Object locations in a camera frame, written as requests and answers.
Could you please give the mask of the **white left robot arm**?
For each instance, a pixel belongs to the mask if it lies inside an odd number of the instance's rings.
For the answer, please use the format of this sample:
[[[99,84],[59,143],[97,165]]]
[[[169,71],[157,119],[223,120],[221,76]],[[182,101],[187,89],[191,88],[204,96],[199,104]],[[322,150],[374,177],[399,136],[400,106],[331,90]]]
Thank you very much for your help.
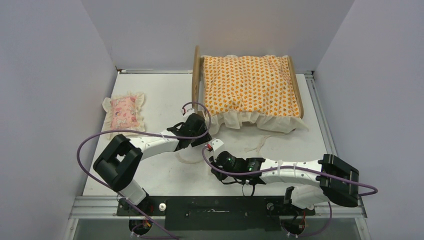
[[[212,139],[202,116],[190,113],[183,119],[157,136],[127,138],[118,134],[93,164],[93,169],[106,184],[130,202],[129,208],[136,215],[145,214],[149,208],[148,193],[134,180],[140,162],[162,153],[196,147]]]

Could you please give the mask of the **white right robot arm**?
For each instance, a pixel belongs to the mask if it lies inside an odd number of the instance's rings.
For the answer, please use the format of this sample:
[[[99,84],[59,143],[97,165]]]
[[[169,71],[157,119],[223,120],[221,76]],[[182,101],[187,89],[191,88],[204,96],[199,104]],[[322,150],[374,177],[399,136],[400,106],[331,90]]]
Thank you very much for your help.
[[[219,180],[231,177],[252,186],[288,184],[282,207],[289,214],[323,202],[348,208],[358,206],[359,187],[355,183],[359,171],[333,154],[312,161],[283,162],[262,157],[237,158],[222,151],[211,154],[207,161]]]

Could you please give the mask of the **wooden pet bed frame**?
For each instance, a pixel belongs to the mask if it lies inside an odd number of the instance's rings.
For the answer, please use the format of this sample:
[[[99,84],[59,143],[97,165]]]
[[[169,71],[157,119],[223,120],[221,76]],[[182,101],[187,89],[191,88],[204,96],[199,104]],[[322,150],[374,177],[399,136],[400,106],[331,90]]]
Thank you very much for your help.
[[[194,49],[193,102],[203,99],[212,115],[230,110],[272,117],[303,118],[304,107],[290,56],[201,55]]]

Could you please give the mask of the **orange patterned bed cushion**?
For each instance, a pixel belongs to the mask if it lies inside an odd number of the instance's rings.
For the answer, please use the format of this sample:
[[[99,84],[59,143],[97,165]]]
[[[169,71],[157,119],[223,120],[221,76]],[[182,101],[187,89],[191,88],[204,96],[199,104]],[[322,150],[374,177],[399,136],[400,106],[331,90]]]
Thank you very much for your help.
[[[303,102],[290,56],[207,56],[202,62],[203,101],[209,132],[221,126],[290,133],[306,130]]]

